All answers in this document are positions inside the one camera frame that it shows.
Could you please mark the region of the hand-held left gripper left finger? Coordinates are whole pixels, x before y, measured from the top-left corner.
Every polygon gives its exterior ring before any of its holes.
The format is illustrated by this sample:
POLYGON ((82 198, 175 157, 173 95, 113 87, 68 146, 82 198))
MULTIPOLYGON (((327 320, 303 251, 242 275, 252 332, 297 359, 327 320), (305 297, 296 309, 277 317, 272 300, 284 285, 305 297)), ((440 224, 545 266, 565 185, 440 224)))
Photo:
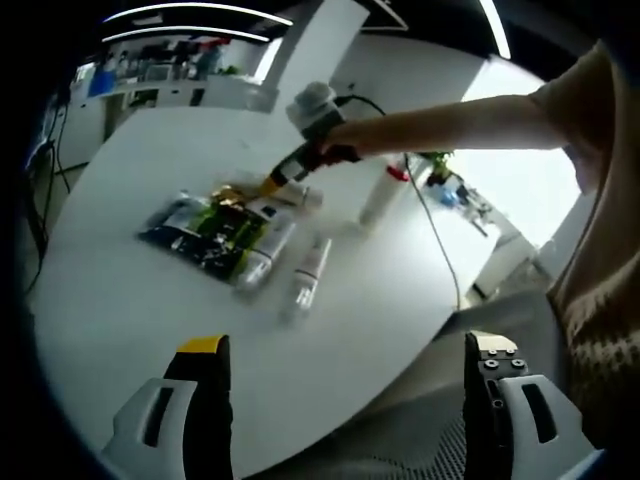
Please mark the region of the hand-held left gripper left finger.
POLYGON ((126 479, 232 479, 230 391, 229 337, 189 340, 116 413, 104 456, 126 479))

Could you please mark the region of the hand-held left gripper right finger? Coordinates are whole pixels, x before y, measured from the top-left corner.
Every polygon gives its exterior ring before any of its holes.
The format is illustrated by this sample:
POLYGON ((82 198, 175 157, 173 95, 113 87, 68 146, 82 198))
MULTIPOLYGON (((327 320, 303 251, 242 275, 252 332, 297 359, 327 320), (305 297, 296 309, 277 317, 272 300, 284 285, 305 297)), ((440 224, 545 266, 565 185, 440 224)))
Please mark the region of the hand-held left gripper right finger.
POLYGON ((466 479, 582 479, 582 416, 501 335, 465 334, 466 479))

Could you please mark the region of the person's right hand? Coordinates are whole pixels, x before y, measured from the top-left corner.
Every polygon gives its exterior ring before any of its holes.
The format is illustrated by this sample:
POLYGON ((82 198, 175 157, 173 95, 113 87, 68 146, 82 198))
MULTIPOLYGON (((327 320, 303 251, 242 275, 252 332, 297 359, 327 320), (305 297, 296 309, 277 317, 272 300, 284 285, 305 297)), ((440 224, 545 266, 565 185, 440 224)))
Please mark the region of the person's right hand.
POLYGON ((385 151, 383 133, 386 118, 354 120, 337 125, 323 137, 319 150, 327 155, 337 146, 351 147, 360 156, 380 154, 385 151))

